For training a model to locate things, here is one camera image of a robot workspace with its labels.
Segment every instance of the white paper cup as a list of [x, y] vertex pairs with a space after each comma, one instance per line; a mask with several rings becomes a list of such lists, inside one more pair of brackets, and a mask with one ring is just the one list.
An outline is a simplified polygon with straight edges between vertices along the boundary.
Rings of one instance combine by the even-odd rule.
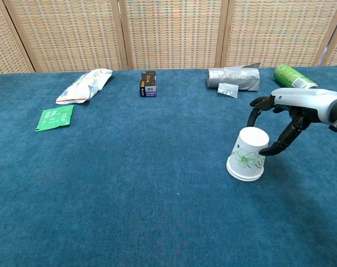
[[268, 147], [266, 132], [256, 127], [243, 128], [226, 162], [228, 172], [242, 181], [255, 181], [263, 174], [265, 157], [258, 152]]

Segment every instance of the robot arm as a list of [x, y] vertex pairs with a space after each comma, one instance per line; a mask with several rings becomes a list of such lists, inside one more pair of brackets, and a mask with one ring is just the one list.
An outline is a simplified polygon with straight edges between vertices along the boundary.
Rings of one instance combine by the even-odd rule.
[[292, 121], [270, 147], [260, 151], [262, 156], [277, 155], [298, 137], [312, 122], [330, 125], [337, 132], [337, 92], [324, 89], [280, 88], [270, 96], [258, 97], [250, 103], [253, 107], [247, 127], [254, 126], [261, 111], [273, 109], [274, 113], [288, 111]]

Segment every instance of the white plastic bag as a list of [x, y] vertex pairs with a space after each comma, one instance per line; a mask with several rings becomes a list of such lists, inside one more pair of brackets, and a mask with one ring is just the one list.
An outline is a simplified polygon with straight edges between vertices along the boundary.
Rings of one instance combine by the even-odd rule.
[[97, 68], [80, 76], [57, 98], [56, 104], [83, 103], [95, 96], [113, 71]]

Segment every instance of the blue carpet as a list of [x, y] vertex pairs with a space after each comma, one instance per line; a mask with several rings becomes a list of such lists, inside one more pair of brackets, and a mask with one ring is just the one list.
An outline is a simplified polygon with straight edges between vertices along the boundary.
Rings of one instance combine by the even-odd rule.
[[[337, 91], [337, 67], [297, 68]], [[116, 71], [69, 127], [35, 132], [82, 73], [0, 75], [0, 266], [337, 266], [337, 133], [313, 124], [251, 183], [226, 160], [250, 101], [207, 70]], [[257, 127], [275, 141], [287, 113]]]

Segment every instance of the green packet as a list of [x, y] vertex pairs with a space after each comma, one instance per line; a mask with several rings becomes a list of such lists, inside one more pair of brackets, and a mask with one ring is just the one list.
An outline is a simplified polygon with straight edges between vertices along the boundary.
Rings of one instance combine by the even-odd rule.
[[74, 105], [43, 110], [36, 132], [70, 124]]

